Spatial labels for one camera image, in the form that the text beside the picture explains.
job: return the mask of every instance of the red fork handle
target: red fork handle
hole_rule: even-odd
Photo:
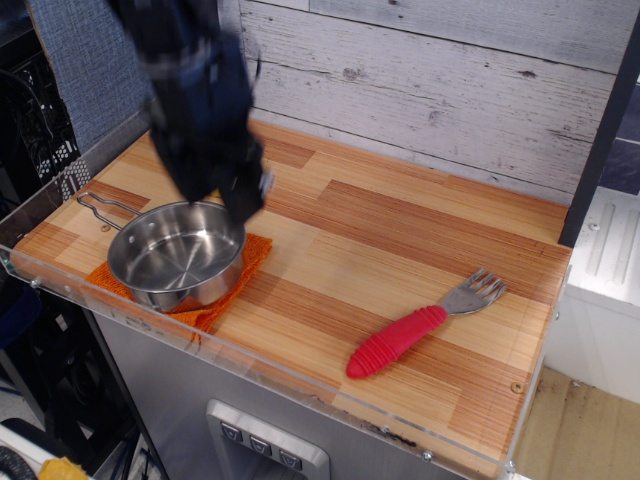
[[[411,346],[435,330],[447,319],[447,311],[438,306],[416,310],[374,333],[353,352],[347,365],[349,378],[364,378],[390,365]]]

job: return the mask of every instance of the control panel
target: control panel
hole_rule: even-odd
[[[316,445],[219,400],[207,404],[207,421],[228,480],[251,475],[247,465],[251,461],[257,465],[260,457],[298,472],[296,478],[330,480],[329,456]],[[233,448],[238,445],[244,448]]]

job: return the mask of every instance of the screw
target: screw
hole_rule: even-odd
[[[524,392],[524,385],[520,382],[513,382],[511,384],[511,391],[520,395]]]

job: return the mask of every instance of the button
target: button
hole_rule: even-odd
[[[295,455],[285,452],[284,450],[280,450],[280,460],[283,465],[286,465],[289,468],[293,468],[298,471],[302,470],[302,460]]]
[[[251,441],[251,448],[253,448],[256,452],[261,453],[262,455],[266,455],[267,457],[271,456],[271,445],[269,445],[267,442],[265,442],[264,440],[260,440],[253,435],[249,436],[249,440]]]
[[[225,437],[234,442],[242,443],[242,432],[240,430],[224,422],[220,422],[220,425],[222,426],[222,434]]]

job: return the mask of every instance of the whitewashed wood wall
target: whitewashed wood wall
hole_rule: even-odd
[[[253,117],[569,203],[640,0],[226,0]]]

